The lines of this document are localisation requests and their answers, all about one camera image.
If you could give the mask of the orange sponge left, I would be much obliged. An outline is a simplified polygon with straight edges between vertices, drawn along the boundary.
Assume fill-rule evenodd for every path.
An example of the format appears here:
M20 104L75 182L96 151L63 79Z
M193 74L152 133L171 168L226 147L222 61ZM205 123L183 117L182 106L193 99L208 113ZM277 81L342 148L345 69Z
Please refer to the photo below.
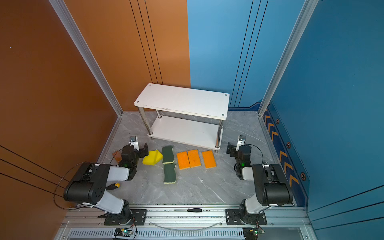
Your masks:
M177 160L178 160L180 170L185 170L190 168L190 161L189 161L187 152L177 153Z

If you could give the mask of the black screwdriver on rail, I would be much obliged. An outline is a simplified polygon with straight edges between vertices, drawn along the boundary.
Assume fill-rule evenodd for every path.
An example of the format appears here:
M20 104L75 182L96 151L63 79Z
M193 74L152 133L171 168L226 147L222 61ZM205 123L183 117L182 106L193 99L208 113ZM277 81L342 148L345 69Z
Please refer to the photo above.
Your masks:
M203 210L201 208L188 208L187 212L189 213L201 213Z

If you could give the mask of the orange sponge middle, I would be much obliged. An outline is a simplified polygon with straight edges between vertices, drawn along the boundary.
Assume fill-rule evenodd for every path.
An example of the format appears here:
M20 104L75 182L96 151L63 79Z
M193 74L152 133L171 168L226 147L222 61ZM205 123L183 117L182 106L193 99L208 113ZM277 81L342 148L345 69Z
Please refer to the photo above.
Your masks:
M187 154L191 168L200 167L202 165L198 150L187 151Z

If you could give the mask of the orange sponge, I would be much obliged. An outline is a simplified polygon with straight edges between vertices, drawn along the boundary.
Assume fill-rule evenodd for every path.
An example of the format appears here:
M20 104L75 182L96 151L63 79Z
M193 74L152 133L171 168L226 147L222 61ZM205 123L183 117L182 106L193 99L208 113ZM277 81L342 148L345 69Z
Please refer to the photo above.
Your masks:
M206 169L217 167L217 163L212 150L202 152L204 165Z
M178 160L180 170L185 170L190 168L190 161L189 161L187 152L177 153L177 160Z
M187 151L187 154L191 168L200 167L202 165L198 150Z

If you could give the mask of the white two-tier shelf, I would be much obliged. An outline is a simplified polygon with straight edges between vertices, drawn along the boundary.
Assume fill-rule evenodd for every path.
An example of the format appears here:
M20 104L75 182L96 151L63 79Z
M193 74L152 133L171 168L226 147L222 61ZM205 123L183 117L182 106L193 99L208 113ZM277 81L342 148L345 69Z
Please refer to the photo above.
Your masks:
M134 105L149 137L218 151L229 100L228 93L149 83ZM218 124L163 116L160 112L217 120Z

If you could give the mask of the left aluminium corner post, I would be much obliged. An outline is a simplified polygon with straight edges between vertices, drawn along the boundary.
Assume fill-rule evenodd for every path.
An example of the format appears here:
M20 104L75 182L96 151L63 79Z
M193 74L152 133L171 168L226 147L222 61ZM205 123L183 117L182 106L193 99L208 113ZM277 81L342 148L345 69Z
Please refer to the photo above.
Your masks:
M72 17L66 3L63 0L49 0L51 6L59 17L60 21L64 25L66 31L71 37L73 43L77 47L83 60L87 64L104 95L108 99L110 105L116 112L118 117L123 115L123 109L119 104L112 88L110 87L105 75L103 74L97 60L95 59L91 49L89 48L85 38L83 37L79 27L77 26L74 18Z

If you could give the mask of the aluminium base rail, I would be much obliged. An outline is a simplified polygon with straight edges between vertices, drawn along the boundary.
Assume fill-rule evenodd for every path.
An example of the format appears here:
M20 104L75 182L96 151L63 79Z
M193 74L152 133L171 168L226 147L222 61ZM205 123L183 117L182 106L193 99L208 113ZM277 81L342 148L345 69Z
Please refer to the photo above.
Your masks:
M189 213L188 208L201 208ZM317 236L304 208L287 205L265 211L266 225L228 225L226 210L235 204L150 204L131 205L131 210L147 210L143 226L106 226L97 209L69 211L55 236L56 240L118 240L114 231L132 229L133 240L244 240L243 228L263 229L258 240L315 240Z

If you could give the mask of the right aluminium corner post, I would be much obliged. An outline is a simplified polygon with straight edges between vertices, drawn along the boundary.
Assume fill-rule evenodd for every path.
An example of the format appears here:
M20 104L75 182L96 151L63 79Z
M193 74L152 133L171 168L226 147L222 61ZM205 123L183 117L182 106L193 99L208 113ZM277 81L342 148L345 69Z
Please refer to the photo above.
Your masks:
M319 0L306 0L295 22L293 30L284 48L282 56L278 62L276 70L271 78L267 87L263 100L258 110L259 117L262 117L267 110L269 103L284 75L284 72L297 48L298 43L316 9Z

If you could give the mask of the yellow black handled screwdriver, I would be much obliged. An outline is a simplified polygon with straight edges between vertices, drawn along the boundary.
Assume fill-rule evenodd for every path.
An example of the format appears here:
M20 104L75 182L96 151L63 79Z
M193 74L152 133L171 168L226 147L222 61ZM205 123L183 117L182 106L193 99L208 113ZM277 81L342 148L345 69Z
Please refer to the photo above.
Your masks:
M106 187L106 191L116 190L121 186L120 183L111 184Z

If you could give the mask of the aluminium corner post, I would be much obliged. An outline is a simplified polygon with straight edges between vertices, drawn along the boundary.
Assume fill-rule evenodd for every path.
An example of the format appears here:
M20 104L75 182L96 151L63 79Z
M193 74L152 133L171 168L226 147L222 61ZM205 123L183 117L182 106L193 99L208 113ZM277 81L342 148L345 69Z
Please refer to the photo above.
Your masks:
M83 37L79 27L77 26L74 18L72 17L66 3L63 0L49 0L51 6L59 17L60 21L64 25L66 31L71 37L73 43L77 47L83 60L87 64L104 95L108 99L110 105L116 112L118 117L123 115L123 109L119 104L112 88L110 87L105 75L103 74L97 60L95 59L91 49L89 48L85 38Z
M271 78L267 87L263 100L258 110L259 117L262 117L267 110L269 103L284 75L284 72L297 48L298 43L316 9L319 0L306 0L295 22L293 30L284 48L282 56L278 62L276 70Z

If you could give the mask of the green circuit board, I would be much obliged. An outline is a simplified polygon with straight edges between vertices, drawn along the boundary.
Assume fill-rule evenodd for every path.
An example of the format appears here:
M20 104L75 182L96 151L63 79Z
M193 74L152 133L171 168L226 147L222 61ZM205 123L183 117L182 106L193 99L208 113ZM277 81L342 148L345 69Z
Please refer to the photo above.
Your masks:
M259 236L264 233L265 231L263 229L243 228L243 236L245 240L258 240Z
M118 229L114 231L113 238L118 240L132 240L135 236L135 232L132 229Z

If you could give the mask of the brown sponge by wall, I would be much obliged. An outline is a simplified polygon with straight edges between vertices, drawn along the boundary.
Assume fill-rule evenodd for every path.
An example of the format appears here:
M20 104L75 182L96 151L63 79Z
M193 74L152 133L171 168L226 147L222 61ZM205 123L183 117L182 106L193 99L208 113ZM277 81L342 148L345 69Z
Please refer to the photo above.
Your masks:
M121 150L113 153L114 160L119 163L122 160Z

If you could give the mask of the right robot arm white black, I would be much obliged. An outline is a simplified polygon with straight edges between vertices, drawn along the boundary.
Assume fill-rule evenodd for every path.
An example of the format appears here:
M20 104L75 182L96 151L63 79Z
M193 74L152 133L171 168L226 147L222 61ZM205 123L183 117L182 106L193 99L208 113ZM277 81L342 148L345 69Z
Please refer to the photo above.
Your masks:
M237 177L253 182L255 187L254 195L242 200L238 210L226 210L228 225L266 225L266 210L294 203L294 194L281 165L252 165L251 152L251 145L228 143L227 154L236 160L234 171Z

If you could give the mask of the right green circuit board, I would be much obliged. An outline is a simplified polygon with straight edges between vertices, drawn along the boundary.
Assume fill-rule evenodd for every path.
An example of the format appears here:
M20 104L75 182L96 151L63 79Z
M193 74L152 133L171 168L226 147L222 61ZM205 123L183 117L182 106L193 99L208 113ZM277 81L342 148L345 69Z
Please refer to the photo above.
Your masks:
M245 240L258 240L259 236L264 233L265 231L263 229L243 228L243 236Z

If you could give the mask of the green wavy sponge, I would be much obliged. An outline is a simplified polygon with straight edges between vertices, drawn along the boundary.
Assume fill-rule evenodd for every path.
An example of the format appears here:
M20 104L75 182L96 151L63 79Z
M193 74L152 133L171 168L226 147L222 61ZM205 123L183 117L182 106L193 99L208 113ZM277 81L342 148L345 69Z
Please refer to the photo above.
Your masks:
M175 161L173 146L165 146L162 148L163 164L173 164Z
M177 180L176 165L165 164L164 165L164 184L175 184Z

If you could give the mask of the left green circuit board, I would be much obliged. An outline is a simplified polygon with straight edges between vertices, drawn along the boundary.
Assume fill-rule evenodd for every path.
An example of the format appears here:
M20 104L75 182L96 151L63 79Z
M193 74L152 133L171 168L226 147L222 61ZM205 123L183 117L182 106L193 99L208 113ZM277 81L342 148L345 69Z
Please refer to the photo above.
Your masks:
M135 232L132 229L118 229L114 231L113 238L118 240L132 240L135 236Z

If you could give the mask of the yellow sponge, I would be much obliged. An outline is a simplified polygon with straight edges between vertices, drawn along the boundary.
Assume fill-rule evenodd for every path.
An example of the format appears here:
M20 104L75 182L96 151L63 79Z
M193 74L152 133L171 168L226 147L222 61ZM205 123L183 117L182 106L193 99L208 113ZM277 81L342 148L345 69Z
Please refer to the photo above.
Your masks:
M157 163L157 155L156 151L150 151L149 155L143 158L143 165L154 166Z
M156 165L158 162L160 162L164 157L163 154L159 150L155 151L149 151L149 155L147 156L148 160L147 163L148 165Z

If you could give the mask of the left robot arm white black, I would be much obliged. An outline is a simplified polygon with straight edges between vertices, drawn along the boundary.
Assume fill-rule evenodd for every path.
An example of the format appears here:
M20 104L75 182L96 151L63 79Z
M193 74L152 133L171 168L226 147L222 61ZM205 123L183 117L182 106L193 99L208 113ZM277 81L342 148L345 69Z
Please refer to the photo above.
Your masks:
M92 206L104 212L99 216L106 226L143 226L147 210L131 210L127 200L112 195L108 182L131 181L137 173L139 159L149 155L148 145L136 149L133 145L122 148L122 160L111 164L82 163L64 191L67 202Z

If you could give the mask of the orange sponge right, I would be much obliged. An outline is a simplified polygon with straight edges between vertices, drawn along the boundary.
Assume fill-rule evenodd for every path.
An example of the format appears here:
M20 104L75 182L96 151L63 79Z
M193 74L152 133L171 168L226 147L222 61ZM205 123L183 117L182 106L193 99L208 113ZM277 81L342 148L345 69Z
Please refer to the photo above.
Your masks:
M204 165L206 169L217 167L217 163L212 150L202 152Z

